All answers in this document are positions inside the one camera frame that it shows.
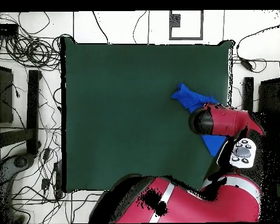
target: blue towel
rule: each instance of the blue towel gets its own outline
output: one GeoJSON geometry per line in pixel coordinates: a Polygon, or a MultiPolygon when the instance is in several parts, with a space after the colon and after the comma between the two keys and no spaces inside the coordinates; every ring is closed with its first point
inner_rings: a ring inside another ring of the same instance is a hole
{"type": "MultiPolygon", "coordinates": [[[[171,97],[178,100],[185,109],[191,113],[196,109],[203,107],[205,103],[218,103],[213,97],[206,97],[191,91],[185,84],[178,84],[178,90],[171,97]]],[[[225,136],[201,135],[211,156],[215,157],[223,145],[225,136]]]]}

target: black cable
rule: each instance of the black cable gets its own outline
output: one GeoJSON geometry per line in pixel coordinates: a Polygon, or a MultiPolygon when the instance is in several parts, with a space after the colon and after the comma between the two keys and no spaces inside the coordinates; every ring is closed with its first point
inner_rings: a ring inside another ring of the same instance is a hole
{"type": "Polygon", "coordinates": [[[13,83],[11,83],[10,85],[6,86],[6,87],[4,88],[4,90],[0,92],[0,95],[1,95],[4,91],[8,90],[8,89],[9,89],[10,87],[12,87],[12,86],[15,87],[15,90],[16,90],[16,97],[20,97],[20,94],[19,94],[19,92],[17,91],[17,88],[19,88],[19,87],[16,87],[13,83]]]}
{"type": "Polygon", "coordinates": [[[37,192],[30,200],[32,200],[37,194],[39,194],[39,192],[37,192]]]}
{"type": "Polygon", "coordinates": [[[49,220],[48,224],[51,222],[52,217],[54,216],[54,210],[55,210],[55,209],[53,209],[53,211],[52,211],[52,215],[51,215],[51,217],[50,217],[50,220],[49,220]]]}
{"type": "Polygon", "coordinates": [[[108,44],[108,43],[109,43],[108,37],[106,36],[106,34],[104,33],[104,31],[103,31],[102,28],[100,27],[100,24],[99,24],[99,21],[98,21],[97,18],[96,18],[95,12],[93,11],[92,13],[93,13],[94,18],[96,19],[96,24],[98,25],[98,27],[99,27],[99,29],[101,30],[101,32],[103,33],[103,35],[105,35],[106,40],[107,40],[107,44],[108,44]]]}
{"type": "Polygon", "coordinates": [[[67,212],[67,206],[66,206],[66,205],[67,205],[67,202],[64,203],[65,218],[67,219],[66,221],[68,222],[68,224],[71,224],[71,223],[69,222],[69,220],[68,220],[68,215],[67,215],[67,213],[66,213],[66,212],[67,212]]]}
{"type": "Polygon", "coordinates": [[[56,200],[56,199],[48,199],[48,198],[46,198],[46,197],[44,197],[43,195],[41,195],[40,193],[38,193],[35,189],[33,189],[33,187],[30,187],[30,186],[24,186],[17,194],[13,194],[13,195],[15,195],[13,198],[12,198],[12,200],[14,200],[18,195],[21,195],[20,193],[21,193],[21,191],[24,189],[24,188],[29,188],[29,190],[32,190],[32,191],[34,191],[38,196],[40,196],[41,198],[44,198],[46,201],[48,201],[48,202],[52,202],[52,203],[57,203],[58,201],[56,200]]]}
{"type": "MultiPolygon", "coordinates": [[[[240,90],[237,87],[234,87],[234,86],[232,86],[232,87],[237,89],[239,91],[239,93],[240,93],[240,90]]],[[[240,93],[240,97],[243,98],[241,93],[240,93]]]]}
{"type": "MultiPolygon", "coordinates": [[[[251,36],[253,36],[253,35],[256,35],[256,34],[259,34],[259,33],[263,33],[263,32],[265,32],[265,31],[267,31],[267,30],[274,29],[274,28],[278,28],[278,27],[280,27],[280,24],[279,24],[279,25],[276,25],[276,26],[273,26],[273,27],[268,27],[268,28],[266,28],[266,29],[262,29],[262,30],[260,30],[260,31],[258,31],[258,32],[256,32],[256,33],[253,33],[253,34],[250,34],[250,35],[248,35],[248,36],[246,36],[246,37],[243,37],[243,38],[239,41],[238,45],[236,46],[236,54],[237,54],[237,56],[238,56],[241,60],[246,60],[246,61],[248,61],[248,62],[249,62],[249,61],[254,61],[254,60],[250,60],[250,59],[245,59],[245,58],[243,58],[243,57],[241,57],[241,56],[239,55],[240,43],[241,43],[244,39],[246,39],[246,38],[248,38],[248,37],[251,37],[251,36]]],[[[267,67],[267,61],[266,61],[265,59],[263,59],[263,58],[258,58],[257,60],[263,60],[263,61],[265,62],[265,67],[264,67],[264,69],[261,70],[261,71],[252,71],[252,70],[251,70],[251,72],[260,73],[260,72],[262,72],[262,71],[264,71],[264,70],[266,69],[266,67],[267,67]]]]}
{"type": "Polygon", "coordinates": [[[56,132],[56,131],[57,131],[57,129],[55,129],[55,130],[53,131],[53,133],[52,133],[52,138],[51,138],[51,141],[50,141],[49,146],[50,146],[51,143],[53,142],[53,143],[55,143],[56,146],[58,146],[58,147],[60,148],[61,146],[60,146],[59,144],[56,143],[56,141],[57,141],[57,135],[56,135],[56,134],[59,134],[60,136],[61,136],[61,134],[58,133],[58,132],[56,132]]]}
{"type": "Polygon", "coordinates": [[[35,181],[35,183],[33,184],[33,186],[32,186],[32,187],[24,186],[17,194],[13,194],[13,195],[15,195],[15,196],[13,197],[13,199],[14,199],[16,196],[18,196],[18,195],[24,195],[24,194],[28,193],[30,190],[33,190],[33,187],[36,185],[36,183],[37,183],[38,180],[40,179],[41,171],[42,171],[43,169],[44,169],[44,167],[42,167],[42,168],[39,170],[39,166],[38,166],[37,171],[40,171],[40,174],[38,175],[38,178],[37,178],[37,180],[35,181]],[[27,190],[27,191],[24,192],[24,193],[21,193],[21,191],[22,191],[24,188],[29,188],[29,190],[27,190]]]}
{"type": "Polygon", "coordinates": [[[44,12],[44,14],[46,15],[46,17],[48,18],[48,23],[41,29],[41,30],[39,30],[39,31],[37,31],[37,32],[35,32],[35,33],[28,33],[24,28],[23,28],[23,26],[21,25],[21,22],[20,22],[20,15],[21,15],[21,12],[19,12],[19,26],[23,29],[23,31],[26,33],[26,34],[28,34],[28,35],[30,35],[30,34],[38,34],[38,33],[40,33],[41,31],[43,31],[49,24],[50,24],[50,18],[48,17],[48,15],[47,15],[47,13],[45,13],[44,12]]]}
{"type": "Polygon", "coordinates": [[[63,202],[62,202],[61,205],[57,205],[56,207],[54,207],[54,208],[48,213],[48,215],[45,216],[45,218],[43,219],[43,221],[42,221],[41,223],[39,223],[39,224],[44,224],[44,222],[48,221],[48,219],[46,220],[46,218],[49,216],[49,214],[52,213],[55,209],[58,208],[58,210],[55,212],[55,214],[53,214],[53,215],[51,216],[51,218],[52,218],[54,215],[56,215],[57,212],[60,210],[60,208],[61,208],[62,205],[63,205],[63,202]]]}
{"type": "Polygon", "coordinates": [[[23,34],[19,33],[18,37],[9,37],[9,38],[4,39],[4,41],[5,41],[4,48],[7,52],[7,54],[9,54],[12,58],[10,60],[14,60],[14,61],[18,62],[19,64],[26,66],[26,67],[36,67],[36,68],[42,69],[44,71],[52,71],[55,69],[59,70],[58,67],[60,65],[59,58],[60,58],[60,48],[61,48],[60,38],[61,37],[72,37],[71,35],[62,34],[55,38],[35,37],[35,36],[31,35],[33,33],[28,33],[11,16],[6,15],[6,14],[2,14],[2,16],[8,16],[10,19],[8,19],[8,18],[2,18],[2,19],[8,20],[14,24],[19,25],[19,30],[23,33],[23,34]],[[52,44],[49,44],[48,42],[41,40],[44,38],[53,39],[52,44]],[[54,48],[55,43],[57,43],[58,50],[54,48]]]}
{"type": "MultiPolygon", "coordinates": [[[[257,100],[259,100],[259,99],[257,99],[257,100]]],[[[253,100],[253,102],[254,102],[254,101],[256,102],[257,100],[253,100]]],[[[235,107],[235,108],[238,108],[238,107],[240,107],[240,106],[242,106],[242,105],[243,105],[243,104],[241,104],[241,105],[239,105],[239,106],[237,106],[237,107],[235,107]]]]}
{"type": "Polygon", "coordinates": [[[16,206],[16,205],[43,205],[42,203],[40,203],[40,202],[37,202],[37,203],[30,203],[30,204],[20,204],[20,203],[18,203],[18,204],[12,204],[12,206],[16,206]]]}
{"type": "Polygon", "coordinates": [[[33,173],[33,174],[31,174],[31,175],[28,175],[28,176],[24,176],[24,177],[22,177],[22,178],[19,178],[18,180],[16,180],[16,181],[19,181],[19,180],[23,180],[24,178],[28,178],[28,177],[30,177],[30,176],[33,176],[33,175],[35,175],[38,171],[40,171],[40,168],[38,167],[38,169],[33,173]]]}
{"type": "Polygon", "coordinates": [[[47,82],[47,80],[45,79],[44,76],[43,76],[43,79],[44,79],[44,81],[45,81],[45,84],[47,84],[47,86],[48,86],[48,89],[49,89],[49,91],[50,91],[50,94],[51,94],[52,98],[54,99],[53,94],[52,94],[52,91],[51,91],[51,88],[49,87],[49,84],[48,84],[48,82],[47,82]]]}
{"type": "Polygon", "coordinates": [[[0,99],[0,101],[2,101],[4,104],[6,104],[7,106],[9,106],[11,109],[13,109],[13,110],[16,112],[16,114],[17,114],[17,115],[19,116],[19,118],[20,118],[20,122],[21,122],[21,124],[22,124],[24,130],[25,130],[26,133],[27,133],[27,130],[26,130],[26,128],[25,128],[25,125],[24,125],[24,123],[23,123],[23,121],[22,121],[22,118],[21,118],[20,114],[18,113],[18,111],[17,111],[15,108],[13,108],[11,105],[9,105],[6,101],[1,100],[1,99],[0,99]]]}
{"type": "Polygon", "coordinates": [[[56,89],[56,90],[54,91],[54,93],[53,93],[53,100],[54,100],[56,103],[58,103],[58,104],[61,104],[61,103],[58,102],[58,101],[56,101],[55,94],[56,94],[56,92],[59,91],[60,89],[61,89],[61,87],[60,87],[59,89],[56,89]]]}
{"type": "Polygon", "coordinates": [[[19,210],[19,209],[16,209],[16,208],[14,208],[13,206],[11,206],[11,208],[12,208],[14,211],[18,211],[18,212],[20,212],[20,213],[24,213],[24,214],[29,215],[29,219],[28,219],[28,221],[27,221],[27,223],[26,223],[26,224],[28,224],[28,223],[30,222],[30,219],[31,219],[31,214],[29,214],[29,213],[28,213],[28,212],[26,212],[26,211],[21,211],[21,210],[19,210]]]}
{"type": "Polygon", "coordinates": [[[87,202],[87,199],[88,199],[91,195],[93,195],[93,194],[89,194],[89,195],[86,197],[86,199],[84,200],[83,204],[82,204],[80,207],[76,208],[76,209],[73,211],[72,223],[74,223],[74,221],[75,221],[75,212],[76,212],[77,210],[81,209],[81,208],[85,205],[85,203],[87,202]]]}
{"type": "Polygon", "coordinates": [[[10,149],[10,151],[7,153],[7,155],[4,156],[4,157],[0,160],[0,163],[3,162],[3,161],[9,156],[9,154],[11,153],[11,151],[12,151],[14,148],[16,148],[16,147],[18,147],[18,146],[20,146],[20,145],[22,145],[22,144],[25,144],[25,143],[26,143],[26,141],[24,141],[24,142],[22,142],[22,143],[20,143],[20,144],[18,144],[18,145],[16,145],[16,146],[14,146],[14,147],[12,147],[12,148],[10,149]]]}
{"type": "MultiPolygon", "coordinates": [[[[95,194],[95,193],[93,193],[92,195],[95,195],[95,196],[101,196],[102,194],[95,194]]],[[[15,198],[14,199],[14,201],[24,201],[24,200],[31,200],[31,201],[37,201],[37,202],[39,202],[39,199],[29,199],[29,198],[15,198]]],[[[70,202],[71,200],[63,200],[63,199],[61,199],[61,200],[58,200],[58,202],[70,202]]],[[[72,200],[73,202],[97,202],[97,200],[77,200],[77,199],[73,199],[72,200]]]]}
{"type": "Polygon", "coordinates": [[[135,25],[135,28],[134,28],[134,31],[133,31],[133,39],[134,39],[134,41],[135,41],[136,44],[137,44],[137,42],[136,42],[136,40],[135,40],[135,38],[134,38],[134,33],[135,33],[136,27],[137,27],[137,25],[138,25],[138,22],[139,22],[139,20],[141,19],[141,17],[143,17],[143,15],[140,16],[139,19],[137,20],[136,25],[135,25]]]}

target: black rectangle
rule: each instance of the black rectangle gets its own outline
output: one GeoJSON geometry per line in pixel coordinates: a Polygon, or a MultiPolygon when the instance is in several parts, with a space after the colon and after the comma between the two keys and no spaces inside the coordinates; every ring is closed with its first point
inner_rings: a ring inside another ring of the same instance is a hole
{"type": "Polygon", "coordinates": [[[280,114],[280,78],[260,83],[258,111],[280,114]]]}
{"type": "Polygon", "coordinates": [[[11,108],[13,97],[12,83],[12,70],[0,66],[0,123],[11,123],[13,121],[13,110],[11,108]]]}
{"type": "Polygon", "coordinates": [[[27,97],[27,128],[33,129],[34,134],[27,140],[27,153],[36,155],[39,149],[39,81],[41,72],[30,70],[28,77],[28,97],[27,97]]]}
{"type": "Polygon", "coordinates": [[[0,37],[18,37],[18,24],[0,24],[0,37]]]}
{"type": "Polygon", "coordinates": [[[253,111],[253,92],[254,92],[254,78],[244,78],[243,84],[243,110],[253,111]]]}
{"type": "Polygon", "coordinates": [[[24,142],[27,139],[33,138],[34,129],[20,131],[7,131],[0,133],[0,149],[18,142],[24,142]]]}

